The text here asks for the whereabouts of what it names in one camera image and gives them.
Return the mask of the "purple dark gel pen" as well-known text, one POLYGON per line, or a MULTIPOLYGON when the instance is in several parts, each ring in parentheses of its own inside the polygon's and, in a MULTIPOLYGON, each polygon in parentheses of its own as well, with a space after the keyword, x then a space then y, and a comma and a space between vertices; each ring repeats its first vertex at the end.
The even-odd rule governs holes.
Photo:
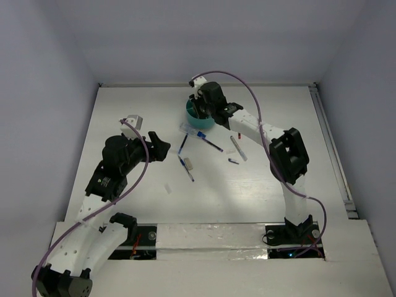
POLYGON ((214 143, 212 143, 211 141, 207 140, 206 138, 201 138, 206 144, 210 145, 211 147, 215 148, 216 150, 218 150, 219 152, 223 152, 223 149, 220 148, 219 146, 215 145, 214 143))

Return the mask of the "clear blue-capped marker pen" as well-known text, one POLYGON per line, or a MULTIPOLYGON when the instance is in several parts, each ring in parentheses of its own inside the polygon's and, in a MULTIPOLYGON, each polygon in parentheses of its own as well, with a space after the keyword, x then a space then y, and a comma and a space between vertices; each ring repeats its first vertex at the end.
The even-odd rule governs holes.
POLYGON ((179 129, 180 129, 180 131, 188 134, 191 137, 203 138, 203 139, 206 138, 206 135, 202 131, 198 130, 198 128, 194 128, 194 127, 190 126, 189 124, 182 123, 179 126, 179 129))

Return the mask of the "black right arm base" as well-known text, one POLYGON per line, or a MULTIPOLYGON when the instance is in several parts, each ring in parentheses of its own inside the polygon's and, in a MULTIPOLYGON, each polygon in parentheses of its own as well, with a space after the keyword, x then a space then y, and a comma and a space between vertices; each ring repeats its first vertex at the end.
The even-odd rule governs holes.
POLYGON ((269 259, 325 259, 319 226, 312 215, 299 224, 293 225, 287 219, 284 223, 267 225, 262 242, 267 245, 269 259))

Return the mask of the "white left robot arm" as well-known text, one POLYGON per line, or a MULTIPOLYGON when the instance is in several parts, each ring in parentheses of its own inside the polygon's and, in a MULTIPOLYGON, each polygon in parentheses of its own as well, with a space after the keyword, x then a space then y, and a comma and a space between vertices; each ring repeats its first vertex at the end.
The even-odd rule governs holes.
POLYGON ((163 161, 171 145, 150 131, 106 139, 102 159, 85 189, 75 223, 32 272, 33 296, 88 296, 93 276, 121 244, 137 240, 137 220, 112 208, 132 189, 127 175, 139 164, 163 161))

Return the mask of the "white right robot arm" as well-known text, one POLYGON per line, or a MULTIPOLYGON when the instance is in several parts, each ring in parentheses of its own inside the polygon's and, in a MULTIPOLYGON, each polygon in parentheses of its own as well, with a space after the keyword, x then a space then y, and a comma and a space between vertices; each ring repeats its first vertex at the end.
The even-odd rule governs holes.
POLYGON ((307 236, 309 219, 305 201, 305 174, 309 157, 299 130, 275 127, 247 112, 237 103, 227 102, 220 84, 200 76, 189 82, 189 99, 199 118, 211 117, 216 124, 237 132, 261 145, 269 154, 270 170, 282 185, 285 200, 285 236, 298 243, 307 236))

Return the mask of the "white eraser with sleeve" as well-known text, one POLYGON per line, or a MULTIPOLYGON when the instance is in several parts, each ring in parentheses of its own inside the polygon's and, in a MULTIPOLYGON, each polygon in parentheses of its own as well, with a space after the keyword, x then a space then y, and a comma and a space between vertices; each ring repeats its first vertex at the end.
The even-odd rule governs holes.
POLYGON ((189 158, 184 158, 183 160, 184 160, 184 163, 186 165, 186 168, 188 170, 192 170, 193 169, 193 165, 192 165, 190 159, 189 158))

